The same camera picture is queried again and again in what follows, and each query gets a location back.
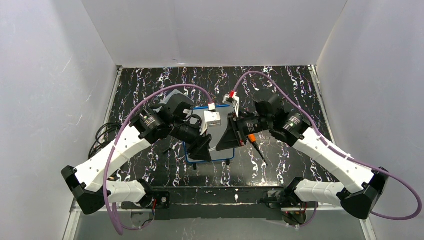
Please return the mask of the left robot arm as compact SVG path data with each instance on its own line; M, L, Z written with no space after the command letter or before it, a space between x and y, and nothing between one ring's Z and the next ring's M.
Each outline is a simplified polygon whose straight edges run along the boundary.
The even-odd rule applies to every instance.
M110 203L131 202L148 207L156 196L149 183L110 177L135 155L168 136L186 143L190 158L210 162L212 136L193 108L194 102L175 90L159 104L132 117L121 135L86 162L77 167L66 166L61 174L82 212L90 215L103 208L104 197Z

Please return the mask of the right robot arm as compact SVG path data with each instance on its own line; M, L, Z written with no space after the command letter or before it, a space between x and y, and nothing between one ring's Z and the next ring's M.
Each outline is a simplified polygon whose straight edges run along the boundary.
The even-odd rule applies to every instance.
M266 197L269 205L297 206L307 202L331 204L365 220L383 194L388 177L349 161L349 155L315 131L309 120L284 109L282 99L270 90L254 94L255 112L239 112L239 97L231 91L223 102L234 108L227 116L227 129L217 151L245 145L248 136L268 131L276 140L304 153L337 178L337 182L310 181L296 177L282 193Z

